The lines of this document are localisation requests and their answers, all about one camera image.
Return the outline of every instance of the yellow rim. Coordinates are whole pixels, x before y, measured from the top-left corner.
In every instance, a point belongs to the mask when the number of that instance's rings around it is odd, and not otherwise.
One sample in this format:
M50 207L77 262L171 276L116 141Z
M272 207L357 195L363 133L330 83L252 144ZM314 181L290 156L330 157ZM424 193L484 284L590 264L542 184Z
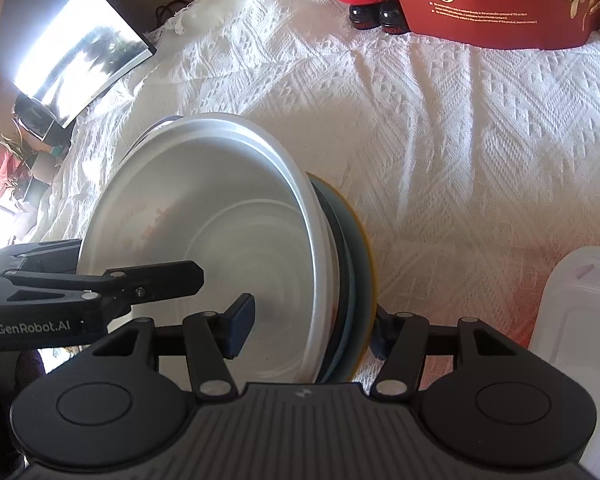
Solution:
M353 377L355 377L356 372L358 371L358 368L360 368L360 363L362 362L362 359L365 357L366 349L368 348L369 342L371 341L371 332L374 328L374 320L376 319L376 306L378 306L378 275L376 274L376 264L374 262L374 256L371 251L371 243L369 243L369 238L366 234L365 227L362 225L362 222L360 221L360 218L358 218L358 215L356 214L356 212L349 205L349 202L347 201L347 199L343 197L342 193L340 193L337 189L335 189L331 184L329 184L324 179L320 178L317 175L314 175L313 173L308 173L308 175L311 176L312 178L314 178L315 180L319 180L325 186L329 187L340 198L340 200L342 200L342 203L349 210L349 213L351 214L354 221L356 222L358 229L362 233L362 238L363 238L363 241L364 241L365 247L366 247L366 253L368 254L369 266L371 267L371 314L372 315L371 315L371 318L369 321L369 325L366 329L366 345L360 352L358 361L356 363L356 367L352 371L351 375L349 376L349 381L350 381L353 379Z

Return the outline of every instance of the screw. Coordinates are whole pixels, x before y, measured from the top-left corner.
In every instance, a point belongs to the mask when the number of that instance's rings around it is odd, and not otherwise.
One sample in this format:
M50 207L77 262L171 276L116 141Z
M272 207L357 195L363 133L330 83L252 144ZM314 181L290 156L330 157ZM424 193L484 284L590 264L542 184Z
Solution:
M97 300L100 295L97 292L92 292L90 290L85 290L82 294L83 300Z
M407 390L407 385L396 379L385 379L376 384L376 392L387 397L405 394Z
M205 381L200 384L200 393L209 397L221 397L231 391L231 385L223 380Z

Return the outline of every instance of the black shoe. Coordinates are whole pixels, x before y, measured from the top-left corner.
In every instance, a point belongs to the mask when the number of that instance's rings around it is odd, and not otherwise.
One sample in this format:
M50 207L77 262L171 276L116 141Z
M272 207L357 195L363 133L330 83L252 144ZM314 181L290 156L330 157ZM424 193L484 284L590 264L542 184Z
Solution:
M411 31L398 0L380 3L380 25L387 34L406 34Z
M357 30L380 27L378 4L349 6L349 19Z

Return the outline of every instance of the plate with yellow rim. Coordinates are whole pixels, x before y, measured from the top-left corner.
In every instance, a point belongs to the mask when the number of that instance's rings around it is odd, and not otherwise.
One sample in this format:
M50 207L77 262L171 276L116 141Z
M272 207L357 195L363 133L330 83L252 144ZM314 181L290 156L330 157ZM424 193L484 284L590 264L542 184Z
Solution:
M347 200L323 179L309 173L309 181L331 206L344 235L352 263L352 327L344 351L333 363L326 382L352 380L371 338L378 304L378 281L368 238Z

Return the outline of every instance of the textured white fabric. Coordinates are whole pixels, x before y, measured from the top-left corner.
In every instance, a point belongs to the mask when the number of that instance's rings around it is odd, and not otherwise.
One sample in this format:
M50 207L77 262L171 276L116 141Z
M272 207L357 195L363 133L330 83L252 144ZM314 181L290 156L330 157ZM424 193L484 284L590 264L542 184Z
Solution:
M389 311L479 316L525 343L556 263L600 245L597 33L503 52L358 32L333 0L197 0L159 35L78 119L35 240L82 236L153 122L231 112L344 193Z

